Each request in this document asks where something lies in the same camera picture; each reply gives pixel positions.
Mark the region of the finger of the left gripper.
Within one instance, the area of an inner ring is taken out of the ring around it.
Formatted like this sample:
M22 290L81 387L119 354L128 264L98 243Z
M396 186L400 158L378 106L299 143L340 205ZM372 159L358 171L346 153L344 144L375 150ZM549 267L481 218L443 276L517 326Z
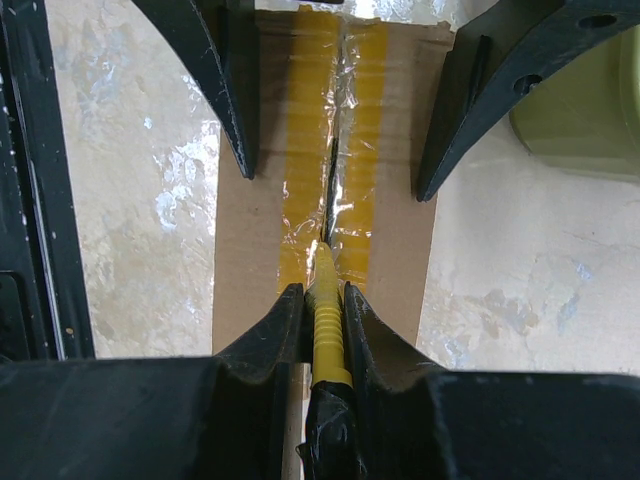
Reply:
M431 200L466 152L538 84L638 23L636 1L501 0L459 28L442 68L417 200Z
M137 0L217 115L241 175L260 140L260 34L253 1Z

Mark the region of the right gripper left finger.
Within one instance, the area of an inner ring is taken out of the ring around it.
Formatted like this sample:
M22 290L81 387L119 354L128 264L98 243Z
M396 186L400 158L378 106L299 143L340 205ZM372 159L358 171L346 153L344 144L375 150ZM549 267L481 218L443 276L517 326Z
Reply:
M209 357L1 368L5 479L297 479L304 293Z

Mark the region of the brown taped cardboard box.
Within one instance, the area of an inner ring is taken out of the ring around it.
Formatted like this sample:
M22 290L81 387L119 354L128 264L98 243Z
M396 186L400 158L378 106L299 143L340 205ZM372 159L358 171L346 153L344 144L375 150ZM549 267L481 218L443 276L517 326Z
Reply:
M303 7L261 12L260 144L244 179L221 153L213 301L219 372L213 455L221 479L297 477L302 317L315 250L331 245L395 337L418 337L435 221L415 198L446 22L359 20Z

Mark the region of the yellow utility knife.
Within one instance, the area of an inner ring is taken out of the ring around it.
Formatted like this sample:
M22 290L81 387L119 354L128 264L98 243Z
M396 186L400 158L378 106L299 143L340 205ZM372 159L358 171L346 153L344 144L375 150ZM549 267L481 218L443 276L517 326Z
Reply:
M356 479L360 474L355 393L345 360L339 280L331 248L317 245L305 294L312 320L311 393L305 442L298 447L306 479Z

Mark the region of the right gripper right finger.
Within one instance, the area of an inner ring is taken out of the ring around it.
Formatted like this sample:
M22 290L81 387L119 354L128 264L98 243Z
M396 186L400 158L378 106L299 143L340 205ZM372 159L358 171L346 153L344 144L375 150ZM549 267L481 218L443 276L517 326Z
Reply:
M361 458L370 479L635 479L639 381L448 370L344 290Z

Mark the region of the olive green plastic bin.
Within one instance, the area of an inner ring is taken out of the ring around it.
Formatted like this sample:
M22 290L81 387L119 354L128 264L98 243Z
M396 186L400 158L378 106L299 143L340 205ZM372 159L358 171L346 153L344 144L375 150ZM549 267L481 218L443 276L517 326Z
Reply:
M548 166L639 179L639 29L580 55L510 113L514 133Z

